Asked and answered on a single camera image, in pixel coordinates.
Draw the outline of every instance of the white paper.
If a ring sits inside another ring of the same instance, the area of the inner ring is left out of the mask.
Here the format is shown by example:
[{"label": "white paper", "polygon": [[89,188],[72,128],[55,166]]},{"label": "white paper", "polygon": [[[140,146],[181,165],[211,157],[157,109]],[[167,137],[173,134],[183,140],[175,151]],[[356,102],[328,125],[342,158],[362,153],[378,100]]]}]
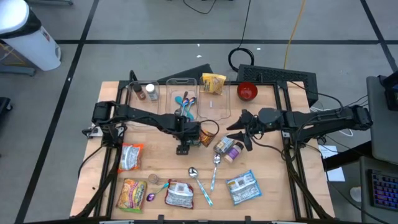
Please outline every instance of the white paper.
[{"label": "white paper", "polygon": [[[336,146],[325,146],[332,151],[337,151]],[[319,150],[322,153],[322,158],[326,159],[327,157],[331,157],[337,154],[337,152],[331,152],[325,149],[323,146],[319,146]],[[328,171],[329,181],[331,182],[345,182],[343,169],[341,167]]]}]

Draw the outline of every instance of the gray floor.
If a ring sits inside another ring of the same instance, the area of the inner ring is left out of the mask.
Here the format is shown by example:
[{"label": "gray floor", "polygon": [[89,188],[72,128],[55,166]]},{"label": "gray floor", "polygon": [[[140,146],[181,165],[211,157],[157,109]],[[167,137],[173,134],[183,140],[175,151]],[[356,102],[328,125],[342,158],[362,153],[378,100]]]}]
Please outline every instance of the gray floor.
[{"label": "gray floor", "polygon": [[[191,1],[206,10],[211,1]],[[74,6],[59,3],[31,4],[50,35],[57,40],[81,37],[93,0],[75,0]],[[173,1],[100,0],[87,39],[240,39],[248,1],[219,0],[208,15],[200,15]],[[398,39],[395,0],[368,0],[386,40]],[[288,39],[299,13],[300,1],[253,0],[246,39]],[[297,40],[377,40],[359,0],[308,0],[295,35]],[[81,130],[90,125],[93,104],[101,82],[125,80],[133,69],[138,79],[158,79],[209,63],[215,73],[231,79],[227,55],[236,44],[84,45],[68,96],[26,222],[67,218],[72,204],[86,139]],[[256,65],[282,68],[286,45],[246,44]],[[77,45],[61,45],[62,65],[35,77],[0,75],[0,96],[14,103],[0,129],[0,220],[14,223],[33,168],[43,145]],[[389,45],[398,57],[398,45]],[[249,63],[237,53],[234,64]],[[392,70],[378,45],[292,45],[288,69],[315,72],[319,92],[333,95],[344,104],[366,94],[367,76],[389,75]],[[320,97],[326,108],[337,107]],[[353,147],[370,139],[369,132],[349,138],[330,136]],[[339,151],[345,148],[338,146]],[[335,183],[344,194],[359,185],[359,165],[343,168],[345,183]],[[331,189],[336,216],[360,221],[359,212]]]}]

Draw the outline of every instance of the white trash can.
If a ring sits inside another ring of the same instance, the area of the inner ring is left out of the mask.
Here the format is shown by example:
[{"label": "white trash can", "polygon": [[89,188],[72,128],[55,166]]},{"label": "white trash can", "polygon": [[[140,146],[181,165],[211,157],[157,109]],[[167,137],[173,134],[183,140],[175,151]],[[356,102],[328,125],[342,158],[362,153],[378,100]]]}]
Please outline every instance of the white trash can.
[{"label": "white trash can", "polygon": [[24,0],[0,0],[0,39],[43,71],[61,64],[61,49]]}]

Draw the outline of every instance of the spoon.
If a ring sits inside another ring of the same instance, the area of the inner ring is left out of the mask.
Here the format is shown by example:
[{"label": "spoon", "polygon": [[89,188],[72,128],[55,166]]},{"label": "spoon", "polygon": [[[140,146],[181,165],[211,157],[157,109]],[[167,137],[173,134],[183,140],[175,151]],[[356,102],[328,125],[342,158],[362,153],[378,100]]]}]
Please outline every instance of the spoon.
[{"label": "spoon", "polygon": [[183,116],[184,115],[184,108],[185,108],[185,106],[187,106],[189,104],[189,100],[188,100],[188,98],[186,98],[186,99],[184,99],[184,101],[182,101],[182,112],[181,112],[181,116]]},{"label": "spoon", "polygon": [[156,191],[155,193],[150,193],[150,194],[147,196],[147,201],[148,201],[148,202],[153,201],[153,200],[155,199],[155,195],[156,195],[157,193],[159,193],[161,190],[163,190],[163,189],[165,189],[166,187],[168,187],[168,186],[169,186],[169,183],[166,183],[165,185],[163,185],[163,187],[162,187],[161,189],[159,189],[159,190]]},{"label": "spoon", "polygon": [[216,167],[214,167],[213,179],[211,180],[211,188],[210,188],[211,191],[214,190],[214,184],[216,183],[217,166],[221,163],[221,155],[217,153],[214,156],[213,162]]},{"label": "spoon", "polygon": [[[176,96],[174,99],[179,105],[182,106],[182,98],[181,98],[181,96]],[[185,112],[187,112],[186,117],[189,118],[190,121],[193,121],[194,120],[193,115],[190,112],[186,111],[186,110],[185,110]]]},{"label": "spoon", "polygon": [[[187,97],[187,95],[188,95],[188,91],[185,91],[183,99],[185,99]],[[181,116],[181,108],[182,108],[182,105],[180,105],[180,108],[178,108],[177,110],[174,111],[174,114]]]},{"label": "spoon", "polygon": [[189,106],[188,106],[188,112],[191,109],[191,106],[194,105],[197,102],[197,98],[196,97],[192,97],[189,99]]},{"label": "spoon", "polygon": [[199,185],[199,187],[200,187],[200,190],[201,190],[201,192],[204,194],[207,203],[209,203],[210,206],[213,206],[213,202],[211,201],[209,195],[207,195],[206,190],[203,188],[203,186],[201,185],[200,181],[198,180],[198,175],[199,175],[198,171],[197,171],[195,168],[190,167],[190,168],[188,169],[188,174],[189,174],[190,177],[192,177],[192,178],[194,178],[195,180],[197,180],[198,185]]}]

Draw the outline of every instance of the black keyboard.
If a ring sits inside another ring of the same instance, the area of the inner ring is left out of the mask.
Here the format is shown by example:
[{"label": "black keyboard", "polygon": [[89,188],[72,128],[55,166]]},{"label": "black keyboard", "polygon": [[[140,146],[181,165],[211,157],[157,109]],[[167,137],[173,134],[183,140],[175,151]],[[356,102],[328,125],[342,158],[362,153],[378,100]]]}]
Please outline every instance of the black keyboard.
[{"label": "black keyboard", "polygon": [[370,169],[368,174],[372,206],[398,211],[398,176]]}]

